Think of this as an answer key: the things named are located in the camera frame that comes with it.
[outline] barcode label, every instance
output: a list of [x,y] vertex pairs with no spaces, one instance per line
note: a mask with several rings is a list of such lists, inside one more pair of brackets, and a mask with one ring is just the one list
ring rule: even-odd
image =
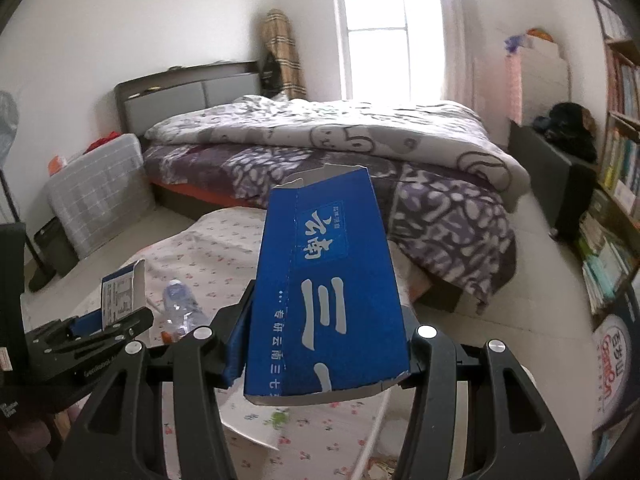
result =
[[9,352],[4,346],[0,346],[0,368],[3,372],[13,372],[14,368],[11,366],[11,359],[9,359]]

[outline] window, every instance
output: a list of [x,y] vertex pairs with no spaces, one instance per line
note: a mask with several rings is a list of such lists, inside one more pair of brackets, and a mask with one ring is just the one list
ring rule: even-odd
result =
[[440,99],[440,0],[337,0],[343,97],[369,102]]

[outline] purple floral duvet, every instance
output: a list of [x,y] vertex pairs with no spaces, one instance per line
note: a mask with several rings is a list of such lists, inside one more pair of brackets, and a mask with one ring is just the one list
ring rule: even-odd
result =
[[387,237],[417,265],[482,303],[516,269],[516,247],[502,199],[482,178],[440,166],[355,152],[247,144],[154,145],[149,178],[190,184],[266,207],[283,179],[323,164],[369,169]]

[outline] gray headboard panel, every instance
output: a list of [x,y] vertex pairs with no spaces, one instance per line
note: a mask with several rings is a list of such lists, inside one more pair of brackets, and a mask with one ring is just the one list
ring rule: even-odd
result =
[[121,131],[137,136],[174,115],[260,92],[253,61],[169,69],[120,83],[114,90]]
[[204,97],[207,108],[225,105],[243,95],[260,95],[260,76],[241,74],[220,79],[203,81]]
[[169,117],[207,108],[202,83],[188,83],[128,99],[124,103],[130,132],[143,135]]

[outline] white patterned comforter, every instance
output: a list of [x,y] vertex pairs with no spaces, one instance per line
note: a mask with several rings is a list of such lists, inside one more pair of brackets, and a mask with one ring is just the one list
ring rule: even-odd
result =
[[507,210],[529,190],[527,171],[488,139],[478,115],[451,101],[391,108],[244,96],[171,117],[145,136],[157,144],[321,148],[437,164],[482,176],[500,193]]

